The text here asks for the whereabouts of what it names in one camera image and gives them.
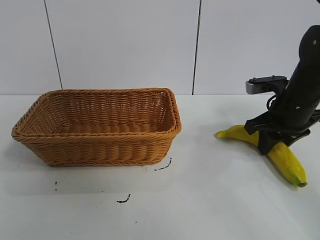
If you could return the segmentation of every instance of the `basket rim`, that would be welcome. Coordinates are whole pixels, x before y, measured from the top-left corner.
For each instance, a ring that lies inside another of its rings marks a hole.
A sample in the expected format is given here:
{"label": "basket rim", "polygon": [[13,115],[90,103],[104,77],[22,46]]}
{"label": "basket rim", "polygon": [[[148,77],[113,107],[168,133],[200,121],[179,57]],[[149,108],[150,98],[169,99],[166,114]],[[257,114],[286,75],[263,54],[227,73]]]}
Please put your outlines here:
{"label": "basket rim", "polygon": [[[38,106],[44,98],[55,94],[64,93],[146,93],[146,92],[166,92],[169,99],[169,108],[173,119],[173,124],[167,131],[158,132],[119,132],[119,133],[24,133],[21,128],[26,124],[37,111]],[[175,95],[168,88],[133,88],[133,89],[59,89],[49,91],[39,96],[32,104],[28,111],[20,118],[20,120],[12,128],[11,136],[19,142],[41,143],[50,140],[51,142],[79,142],[87,140],[100,141],[121,141],[121,140],[137,140],[143,141],[147,139],[164,140],[174,138],[181,131],[181,121],[179,111],[175,99]]]}

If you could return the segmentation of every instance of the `white wall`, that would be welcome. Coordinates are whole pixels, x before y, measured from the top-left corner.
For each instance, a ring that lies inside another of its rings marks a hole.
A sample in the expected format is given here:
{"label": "white wall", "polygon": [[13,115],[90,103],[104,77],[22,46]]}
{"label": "white wall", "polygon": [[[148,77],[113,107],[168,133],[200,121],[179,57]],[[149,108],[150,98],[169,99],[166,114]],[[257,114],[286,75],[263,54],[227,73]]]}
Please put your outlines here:
{"label": "white wall", "polygon": [[64,89],[191,94],[199,0],[46,0]]}
{"label": "white wall", "polygon": [[[191,94],[199,0],[46,3],[65,89]],[[245,94],[249,78],[289,78],[316,24],[316,0],[202,0],[194,93]],[[44,1],[1,1],[0,29],[0,94],[59,89]]]}
{"label": "white wall", "polygon": [[43,0],[1,0],[0,32],[0,94],[60,88]]}
{"label": "white wall", "polygon": [[320,24],[316,0],[202,0],[194,93],[245,94],[252,77],[291,77]]}

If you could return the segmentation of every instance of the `wicker basket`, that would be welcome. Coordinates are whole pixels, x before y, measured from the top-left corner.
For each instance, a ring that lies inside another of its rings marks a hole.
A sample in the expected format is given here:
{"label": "wicker basket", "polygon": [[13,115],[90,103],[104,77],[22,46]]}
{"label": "wicker basket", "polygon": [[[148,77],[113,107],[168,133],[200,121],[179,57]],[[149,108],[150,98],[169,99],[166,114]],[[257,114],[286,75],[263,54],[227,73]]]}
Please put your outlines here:
{"label": "wicker basket", "polygon": [[50,166],[160,162],[181,122],[167,88],[57,90],[38,98],[12,137]]}

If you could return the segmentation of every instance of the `black mark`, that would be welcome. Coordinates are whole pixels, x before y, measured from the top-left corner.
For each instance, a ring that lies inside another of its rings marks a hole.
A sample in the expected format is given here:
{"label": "black mark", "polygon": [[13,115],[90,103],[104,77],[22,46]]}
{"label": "black mark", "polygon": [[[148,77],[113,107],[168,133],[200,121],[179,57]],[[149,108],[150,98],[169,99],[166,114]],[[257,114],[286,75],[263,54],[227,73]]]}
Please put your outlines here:
{"label": "black mark", "polygon": [[130,196],[131,196],[131,194],[128,195],[128,198],[126,200],[124,200],[124,201],[116,201],[116,202],[120,203],[120,204],[126,203],[126,202],[128,202]]}
{"label": "black mark", "polygon": [[155,171],[162,170],[162,169],[166,169],[167,167],[170,166],[171,161],[172,161],[172,157],[170,157],[170,161],[169,161],[169,164],[168,164],[167,166],[161,167],[161,168],[159,168],[159,169],[155,169]]}

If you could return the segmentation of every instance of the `banana tip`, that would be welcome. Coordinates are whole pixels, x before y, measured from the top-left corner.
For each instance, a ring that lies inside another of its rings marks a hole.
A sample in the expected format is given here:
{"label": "banana tip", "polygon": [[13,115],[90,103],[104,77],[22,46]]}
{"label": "banana tip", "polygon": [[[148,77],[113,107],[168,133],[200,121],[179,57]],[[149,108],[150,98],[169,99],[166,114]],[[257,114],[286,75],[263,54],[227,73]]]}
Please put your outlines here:
{"label": "banana tip", "polygon": [[307,185],[308,185],[308,183],[305,181],[305,182],[300,183],[300,184],[298,185],[298,187],[303,188],[303,187],[305,187],[305,186],[307,186]]}
{"label": "banana tip", "polygon": [[218,131],[218,132],[215,134],[215,137],[216,137],[217,139],[225,138],[225,137],[226,137],[226,131]]}

